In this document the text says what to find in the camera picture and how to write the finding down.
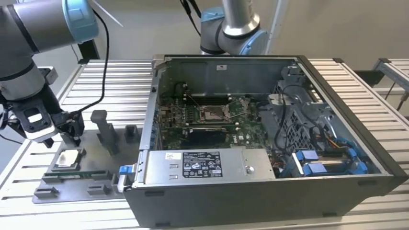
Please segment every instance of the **motherboard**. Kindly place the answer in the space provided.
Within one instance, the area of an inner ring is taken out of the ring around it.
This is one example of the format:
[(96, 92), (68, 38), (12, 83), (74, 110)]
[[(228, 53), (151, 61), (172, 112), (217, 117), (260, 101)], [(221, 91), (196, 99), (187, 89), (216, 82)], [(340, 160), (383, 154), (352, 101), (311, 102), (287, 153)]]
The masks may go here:
[(165, 150), (267, 148), (268, 134), (257, 114), (257, 101), (245, 95), (193, 96), (165, 100), (160, 127)]

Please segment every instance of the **gray block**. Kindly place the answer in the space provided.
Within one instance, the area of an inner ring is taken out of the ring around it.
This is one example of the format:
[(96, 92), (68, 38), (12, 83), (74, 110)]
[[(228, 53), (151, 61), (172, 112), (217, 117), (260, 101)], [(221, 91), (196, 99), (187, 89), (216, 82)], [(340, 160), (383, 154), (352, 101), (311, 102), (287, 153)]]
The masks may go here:
[(87, 189), (90, 195), (108, 195), (110, 191), (104, 184), (90, 184)]
[(55, 187), (48, 187), (48, 188), (38, 188), (36, 191), (34, 192), (34, 195), (39, 199), (48, 199), (48, 198), (56, 198), (58, 193), (59, 191)]

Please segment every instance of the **sticker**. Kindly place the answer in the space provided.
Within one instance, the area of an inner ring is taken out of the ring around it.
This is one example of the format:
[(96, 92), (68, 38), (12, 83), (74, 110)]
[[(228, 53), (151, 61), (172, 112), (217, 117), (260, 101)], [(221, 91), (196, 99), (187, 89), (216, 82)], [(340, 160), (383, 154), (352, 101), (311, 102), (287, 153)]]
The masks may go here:
[(220, 152), (184, 152), (184, 177), (223, 177)]
[(216, 70), (227, 70), (228, 66), (227, 65), (217, 65)]
[(165, 160), (180, 160), (181, 152), (167, 152)]

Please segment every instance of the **white wall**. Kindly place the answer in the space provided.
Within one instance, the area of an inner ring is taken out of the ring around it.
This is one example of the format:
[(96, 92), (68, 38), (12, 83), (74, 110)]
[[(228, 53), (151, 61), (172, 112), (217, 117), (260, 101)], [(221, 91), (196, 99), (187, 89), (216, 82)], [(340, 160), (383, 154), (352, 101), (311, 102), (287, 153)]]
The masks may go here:
[(355, 69), (409, 57), (408, 0), (287, 1), (275, 54), (343, 58)]
[[(104, 17), (111, 34), (111, 59), (150, 59), (155, 54), (199, 54), (200, 38), (179, 0), (99, 0), (122, 22)], [(255, 0), (261, 26), (269, 30), (277, 0)], [(221, 0), (197, 0), (201, 11)], [(192, 12), (196, 25), (200, 20)]]

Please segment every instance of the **blue latch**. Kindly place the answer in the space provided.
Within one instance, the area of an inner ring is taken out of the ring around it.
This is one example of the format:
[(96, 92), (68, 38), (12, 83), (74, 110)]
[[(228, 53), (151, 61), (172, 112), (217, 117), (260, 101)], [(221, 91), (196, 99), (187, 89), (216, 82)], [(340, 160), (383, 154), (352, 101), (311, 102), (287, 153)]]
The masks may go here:
[(120, 175), (131, 175), (134, 173), (134, 166), (122, 166)]
[(348, 149), (348, 154), (349, 154), (351, 158), (353, 160), (356, 160), (359, 155), (357, 155), (357, 152), (352, 148)]

